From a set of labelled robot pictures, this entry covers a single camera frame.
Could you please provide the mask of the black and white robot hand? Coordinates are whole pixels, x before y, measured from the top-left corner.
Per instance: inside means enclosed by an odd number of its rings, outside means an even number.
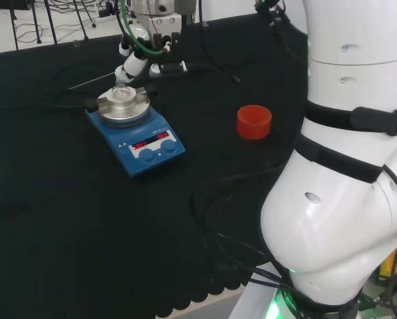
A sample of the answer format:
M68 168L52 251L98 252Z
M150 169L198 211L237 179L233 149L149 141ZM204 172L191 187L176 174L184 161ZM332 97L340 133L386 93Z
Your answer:
M175 76L187 71L187 66L183 60L175 62L165 60L171 49L177 46L180 39L179 32L174 32L164 37L154 35L153 39L157 41L158 47L163 51L163 54L152 57L139 47L124 27L121 27L121 29L122 36L119 43L119 53L126 60L114 71L116 84L133 82L137 76L143 73L147 66L149 67L148 74L151 78Z

